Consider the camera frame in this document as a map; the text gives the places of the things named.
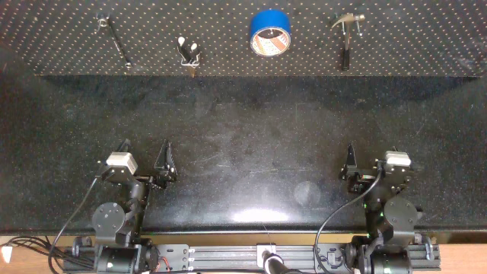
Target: wooden surface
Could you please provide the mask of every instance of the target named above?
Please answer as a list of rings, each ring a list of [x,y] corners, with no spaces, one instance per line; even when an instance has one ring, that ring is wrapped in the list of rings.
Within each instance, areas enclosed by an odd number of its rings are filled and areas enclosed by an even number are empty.
[[[443,244],[440,246],[441,272],[418,272],[430,274],[483,274],[486,273],[487,244]],[[46,256],[23,247],[15,247],[9,264],[0,260],[0,273],[49,274]]]

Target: tape roll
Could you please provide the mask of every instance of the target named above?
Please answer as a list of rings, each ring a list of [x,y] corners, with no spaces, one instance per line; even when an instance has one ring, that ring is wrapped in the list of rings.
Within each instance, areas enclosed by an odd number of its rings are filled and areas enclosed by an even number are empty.
[[[278,56],[291,45],[291,25],[282,11],[262,11],[250,22],[250,47],[260,56]]]

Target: black tabletop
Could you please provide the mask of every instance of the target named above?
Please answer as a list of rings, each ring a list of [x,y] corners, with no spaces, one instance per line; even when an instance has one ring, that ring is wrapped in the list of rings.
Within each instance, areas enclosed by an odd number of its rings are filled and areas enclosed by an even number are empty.
[[[125,138],[143,174],[165,139],[179,180],[151,191],[146,233],[313,231],[355,196],[338,180],[396,146],[417,171],[405,198],[431,231],[487,228],[484,78],[34,77],[2,73],[0,232],[58,231],[97,161]],[[118,199],[97,185],[68,233]],[[360,204],[331,231],[364,229]]]

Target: black pegboard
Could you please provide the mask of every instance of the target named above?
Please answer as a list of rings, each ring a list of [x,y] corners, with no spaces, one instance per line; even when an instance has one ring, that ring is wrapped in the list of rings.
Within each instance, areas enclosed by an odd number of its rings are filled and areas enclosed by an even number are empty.
[[[38,75],[186,75],[184,36],[202,47],[198,75],[450,75],[487,71],[487,0],[447,1],[19,1],[0,2],[0,40]],[[251,18],[285,12],[291,47],[264,58],[250,49]],[[110,14],[134,67],[127,70],[97,13]],[[352,28],[352,67],[340,70],[335,13],[363,13]]]

